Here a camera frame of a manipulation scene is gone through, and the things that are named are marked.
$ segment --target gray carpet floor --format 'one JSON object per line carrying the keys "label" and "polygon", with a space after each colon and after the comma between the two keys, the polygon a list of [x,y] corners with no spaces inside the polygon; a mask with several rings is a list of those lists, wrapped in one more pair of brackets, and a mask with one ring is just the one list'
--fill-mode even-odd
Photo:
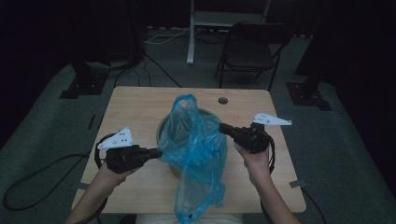
{"label": "gray carpet floor", "polygon": [[[211,40],[213,36],[202,35]],[[286,82],[304,82],[294,75],[309,39],[294,37],[284,49],[271,91],[276,113],[291,119],[293,125],[282,127],[290,155],[304,187],[318,204],[328,223],[396,223],[396,202],[380,173],[376,170],[361,138],[335,90],[320,83],[318,90],[332,111],[314,106],[293,105]],[[147,55],[159,63],[181,86],[216,88],[213,77],[222,45],[197,41],[194,65],[186,64],[188,38],[175,38],[161,45],[147,44]],[[106,66],[91,63],[106,69]],[[112,72],[101,95],[80,95],[77,99],[59,99],[67,90],[75,72],[66,66],[54,75],[35,102],[28,116],[0,151],[0,194],[15,181],[62,156],[85,153],[92,148],[116,86],[176,87],[177,85],[149,58],[126,71],[115,83],[119,71]],[[223,88],[266,89],[269,73],[257,81],[254,75],[230,74]],[[24,181],[12,190],[8,200],[24,207],[46,195],[62,175],[78,160],[71,158],[50,167],[44,173]],[[23,211],[0,208],[0,223],[63,223],[82,176],[86,160],[79,163],[62,184],[42,203]],[[318,209],[305,196],[307,208],[296,214],[303,223],[323,223]],[[119,215],[102,215],[105,223],[118,223]],[[262,214],[245,214],[245,223],[266,223]]]}

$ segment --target finger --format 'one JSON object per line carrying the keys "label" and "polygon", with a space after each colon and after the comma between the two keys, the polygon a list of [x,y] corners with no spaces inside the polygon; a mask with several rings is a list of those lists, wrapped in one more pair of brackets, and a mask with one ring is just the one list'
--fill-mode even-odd
{"label": "finger", "polygon": [[233,143],[233,145],[235,146],[235,148],[239,152],[239,154],[241,154],[241,156],[243,158],[245,158],[245,155],[247,155],[248,151],[246,149],[244,149],[243,147],[239,146],[237,143]]}

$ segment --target cable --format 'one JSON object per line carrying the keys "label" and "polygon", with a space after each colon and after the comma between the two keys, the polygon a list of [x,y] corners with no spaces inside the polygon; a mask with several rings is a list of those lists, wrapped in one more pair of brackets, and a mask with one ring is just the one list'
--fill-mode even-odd
{"label": "cable", "polygon": [[171,76],[169,76],[169,74],[168,74],[157,62],[155,62],[150,56],[148,56],[147,53],[145,53],[145,56],[148,57],[152,62],[154,62],[155,64],[157,64],[157,66],[158,66],[159,68],[161,68],[161,69],[165,72],[165,74],[166,74],[175,84],[177,84],[180,88],[183,88],[183,87],[180,86],[180,84],[178,84]]}
{"label": "cable", "polygon": [[197,40],[198,42],[203,42],[205,44],[211,44],[211,45],[217,45],[217,44],[222,44],[224,42],[224,39],[221,35],[219,34],[215,34],[212,31],[206,30],[206,32],[200,34],[200,35],[211,35],[214,36],[217,40],[216,41],[208,41],[205,39],[202,39],[200,37],[198,37],[198,35],[195,37],[195,40]]}
{"label": "cable", "polygon": [[[72,155],[68,155],[68,156],[61,157],[60,159],[58,159],[58,160],[56,160],[56,161],[53,161],[53,162],[50,163],[49,165],[47,165],[47,166],[41,168],[40,170],[38,170],[38,171],[36,171],[36,172],[33,172],[33,173],[29,174],[28,176],[26,176],[26,177],[24,177],[24,178],[22,178],[22,179],[20,179],[20,180],[18,180],[18,181],[16,181],[16,182],[14,182],[10,187],[8,187],[8,189],[6,190],[6,193],[5,193],[4,196],[3,196],[3,206],[4,206],[7,210],[10,210],[10,211],[22,211],[22,210],[30,209],[30,208],[32,208],[32,207],[34,207],[34,206],[36,206],[36,205],[42,203],[44,200],[46,200],[46,199],[51,195],[51,193],[52,193],[53,191],[55,191],[55,190],[59,187],[59,185],[66,179],[66,177],[72,172],[72,170],[73,170],[83,159],[89,157],[90,153],[91,153],[91,151],[88,151],[88,152],[86,152],[85,154],[72,154]],[[22,183],[23,181],[25,181],[25,180],[27,180],[27,179],[30,179],[30,178],[32,178],[32,177],[38,175],[39,173],[41,173],[41,172],[43,172],[44,170],[46,170],[46,169],[48,169],[49,167],[51,167],[53,164],[55,164],[55,163],[57,163],[57,162],[59,162],[59,161],[62,161],[62,160],[64,160],[64,159],[67,159],[67,158],[72,158],[72,157],[81,157],[81,158],[80,158],[78,161],[76,161],[75,164],[73,164],[73,166],[72,166],[72,167],[66,172],[66,174],[61,178],[61,180],[58,181],[58,183],[56,183],[55,186],[54,186],[43,198],[41,198],[40,200],[38,200],[38,201],[35,202],[35,203],[29,204],[29,205],[25,205],[25,206],[23,206],[23,207],[13,207],[13,206],[11,206],[11,205],[8,204],[8,195],[9,195],[9,193],[10,193],[15,187],[17,187],[20,183]]]}
{"label": "cable", "polygon": [[262,207],[262,214],[264,215],[265,219],[267,220],[268,224],[273,224],[270,215],[268,215],[267,211],[265,210],[264,204],[262,204],[262,200],[260,199],[260,206]]}
{"label": "cable", "polygon": [[311,197],[311,195],[309,195],[308,192],[306,192],[306,190],[303,187],[301,187],[301,190],[311,200],[311,202],[314,204],[314,206],[318,209],[318,211],[320,213],[320,216],[321,216],[321,218],[323,220],[323,223],[326,224],[327,223],[326,218],[324,217],[324,215],[323,215],[322,211],[320,210],[318,204],[314,201],[314,199]]}
{"label": "cable", "polygon": [[148,74],[148,85],[151,87],[151,76],[149,75],[149,71],[146,69],[146,60],[143,58],[143,70],[146,71],[146,73]]}
{"label": "cable", "polygon": [[269,142],[270,142],[270,146],[271,146],[271,150],[272,150],[271,159],[269,160],[269,162],[270,162],[269,169],[270,169],[270,174],[271,174],[275,168],[275,158],[276,158],[275,157],[275,142],[274,142],[274,139],[270,135],[268,135],[268,137],[269,137]]}
{"label": "cable", "polygon": [[[166,42],[168,42],[168,41],[170,41],[170,40],[172,40],[172,39],[174,39],[174,38],[176,38],[176,37],[178,37],[178,36],[180,36],[180,35],[183,35],[184,33],[186,33],[186,32],[189,31],[189,30],[190,30],[190,29],[186,29],[186,30],[184,30],[183,32],[181,32],[180,34],[177,34],[177,35],[155,35],[154,37],[150,38],[149,40],[146,40],[146,41],[145,41],[145,44],[161,45],[161,44],[164,44],[164,43],[166,43]],[[155,39],[155,38],[157,38],[157,37],[159,37],[159,36],[172,36],[172,37],[169,38],[169,39],[167,39],[167,40],[165,40],[165,41],[163,41],[163,42],[159,42],[159,43],[152,43],[152,42],[149,42],[150,40]]]}
{"label": "cable", "polygon": [[[126,9],[126,10],[127,10],[126,13],[125,13],[125,11],[124,11],[124,13],[123,13],[123,17],[124,17],[124,19],[125,19],[125,21],[126,21],[126,27],[127,27],[127,30],[128,30],[128,45],[129,45],[129,46],[128,46],[128,47],[129,47],[129,48],[128,48],[128,54],[129,54],[129,55],[128,55],[128,57],[129,57],[128,63],[121,64],[121,65],[116,66],[116,67],[110,67],[110,68],[108,68],[108,69],[101,69],[101,68],[97,68],[97,67],[92,67],[92,66],[90,66],[90,67],[93,68],[93,69],[96,69],[96,70],[99,70],[99,71],[105,70],[105,71],[108,72],[108,73],[123,69],[123,70],[119,73],[119,76],[134,64],[134,59],[133,59],[133,56],[132,56],[132,53],[133,53],[133,45],[132,45],[132,37],[131,37],[131,32],[132,32],[132,30],[131,30],[131,25],[132,25],[132,24],[131,24],[131,22],[130,22],[129,19],[128,19],[128,17],[129,17],[129,15],[128,15],[128,12],[129,12],[128,4],[127,4],[126,1],[124,1],[123,4],[124,4],[124,7],[127,8],[127,9]],[[95,17],[96,17],[96,20],[99,22],[97,13],[95,13]],[[115,83],[114,83],[114,88],[116,87],[117,79],[118,79],[118,77],[116,78],[116,81],[115,81]]]}
{"label": "cable", "polygon": [[140,75],[136,72],[136,67],[134,68],[134,73],[137,75],[137,85],[139,87],[141,87],[141,85],[140,85]]}
{"label": "cable", "polygon": [[102,138],[99,140],[99,142],[96,143],[96,145],[95,145],[95,151],[94,151],[94,153],[93,153],[93,159],[95,160],[95,163],[96,163],[96,166],[98,167],[98,169],[100,169],[101,166],[102,166],[102,162],[101,162],[101,159],[100,159],[100,157],[99,157],[99,148],[98,148],[98,146],[99,146],[99,144],[103,143],[103,141],[105,141],[107,138],[113,136],[114,134],[115,134],[115,133],[107,134],[106,136],[102,137]]}
{"label": "cable", "polygon": [[116,76],[116,80],[114,80],[114,84],[113,84],[113,88],[117,87],[117,80],[119,79],[119,77],[122,75],[122,73],[124,73],[126,70],[130,69],[132,67],[132,65],[129,63],[127,64],[128,66],[126,66],[122,71],[119,72],[119,74]]}

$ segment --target wooden table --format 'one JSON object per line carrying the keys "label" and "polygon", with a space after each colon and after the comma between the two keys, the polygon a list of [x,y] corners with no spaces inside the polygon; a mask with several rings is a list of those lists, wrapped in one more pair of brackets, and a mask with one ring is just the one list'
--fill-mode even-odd
{"label": "wooden table", "polygon": [[[108,104],[95,144],[105,135],[130,127],[134,144],[152,148],[157,146],[156,132],[160,122],[171,111],[173,102],[181,94],[192,93],[198,106],[217,115],[222,122],[236,127],[248,127],[253,117],[264,112],[276,116],[271,96],[261,90],[188,89],[117,87]],[[221,105],[220,97],[228,99]],[[292,189],[290,182],[297,180],[283,133],[279,126],[266,126],[274,138],[276,164],[272,178],[292,212],[305,210],[304,197],[299,188]],[[260,213],[259,195],[248,179],[242,157],[227,137],[228,155],[223,175],[226,185],[224,206],[209,207],[207,213]],[[81,183],[89,184],[97,173],[93,152],[85,168]],[[167,163],[150,160],[135,174],[128,176],[109,197],[104,213],[143,214],[174,213],[178,179]],[[82,196],[78,189],[73,206]]]}

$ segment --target black chair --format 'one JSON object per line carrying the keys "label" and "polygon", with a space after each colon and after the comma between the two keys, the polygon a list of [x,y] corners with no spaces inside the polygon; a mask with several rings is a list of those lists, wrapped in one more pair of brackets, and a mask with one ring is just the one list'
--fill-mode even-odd
{"label": "black chair", "polygon": [[[225,39],[215,77],[220,71],[219,88],[221,88],[225,71],[258,72],[257,79],[263,71],[273,69],[268,91],[271,91],[280,52],[287,46],[293,33],[283,23],[238,22],[233,25]],[[275,45],[274,53],[269,45]]]}

